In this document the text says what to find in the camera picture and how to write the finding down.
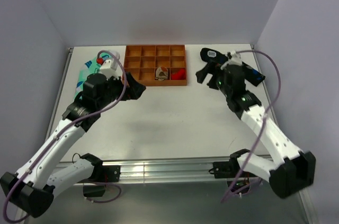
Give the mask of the orange compartment tray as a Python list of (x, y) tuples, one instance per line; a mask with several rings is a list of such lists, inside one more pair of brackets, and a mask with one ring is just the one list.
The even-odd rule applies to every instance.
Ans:
[[(186, 86), (188, 70), (184, 45), (126, 46), (124, 69), (145, 86)], [(155, 70), (164, 66), (169, 70), (168, 80), (155, 80)], [(186, 80), (171, 80), (172, 68), (184, 68)]]

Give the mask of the brown argyle sock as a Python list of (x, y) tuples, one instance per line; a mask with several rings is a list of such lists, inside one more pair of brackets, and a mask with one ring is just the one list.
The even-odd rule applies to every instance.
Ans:
[(155, 70), (155, 80), (164, 81), (168, 80), (169, 70), (164, 66), (160, 66)]

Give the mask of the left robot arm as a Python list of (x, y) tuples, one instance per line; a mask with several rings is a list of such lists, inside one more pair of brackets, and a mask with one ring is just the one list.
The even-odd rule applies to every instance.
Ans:
[(24, 218), (11, 220), (7, 206), (13, 203), (28, 216), (37, 218), (51, 206), (54, 198), (74, 184), (84, 181), (99, 186), (112, 185), (101, 182), (103, 162), (91, 154), (84, 154), (68, 167), (54, 172), (69, 148), (80, 139), (101, 117), (101, 113), (120, 101), (137, 100), (146, 87), (137, 82), (130, 72), (123, 77), (90, 74), (79, 92), (62, 115), (55, 131), (35, 155), (14, 174), (6, 172), (1, 177), (1, 187), (6, 195), (3, 217), (8, 223), (20, 223)]

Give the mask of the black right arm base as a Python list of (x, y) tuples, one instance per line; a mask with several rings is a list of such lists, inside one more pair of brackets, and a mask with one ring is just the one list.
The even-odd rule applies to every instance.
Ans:
[[(209, 169), (208, 172), (209, 174), (213, 175), (215, 179), (234, 178), (237, 175), (239, 169), (240, 166), (235, 161), (229, 160), (225, 162), (213, 162), (212, 168)], [(242, 189), (241, 193), (247, 193), (249, 187), (245, 189), (243, 187), (250, 183), (251, 177), (254, 177), (254, 175), (249, 172), (242, 172), (239, 180), (232, 187), (231, 192), (234, 193), (235, 191)]]

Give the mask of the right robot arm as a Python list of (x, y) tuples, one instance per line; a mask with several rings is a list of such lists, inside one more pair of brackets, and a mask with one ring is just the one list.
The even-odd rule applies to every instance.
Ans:
[(267, 160), (255, 155), (253, 149), (239, 150), (229, 156), (226, 164), (213, 166), (215, 175), (238, 179), (245, 173), (252, 174), (267, 181), (281, 199), (311, 186), (315, 175), (315, 156), (309, 151), (302, 151), (267, 116), (260, 100), (247, 90), (242, 67), (223, 67), (209, 62), (196, 72), (197, 82), (203, 83), (208, 74), (212, 75), (207, 83), (209, 88), (223, 93), (229, 109), (257, 136), (254, 145), (261, 142), (271, 156), (271, 160)]

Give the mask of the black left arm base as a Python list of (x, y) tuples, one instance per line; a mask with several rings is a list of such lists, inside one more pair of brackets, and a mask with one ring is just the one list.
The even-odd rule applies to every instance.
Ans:
[(120, 179), (120, 165), (103, 166), (103, 171), (97, 179), (90, 183), (86, 180), (83, 185), (83, 196), (87, 200), (100, 203), (106, 201), (114, 201), (122, 194), (121, 187), (117, 184)]

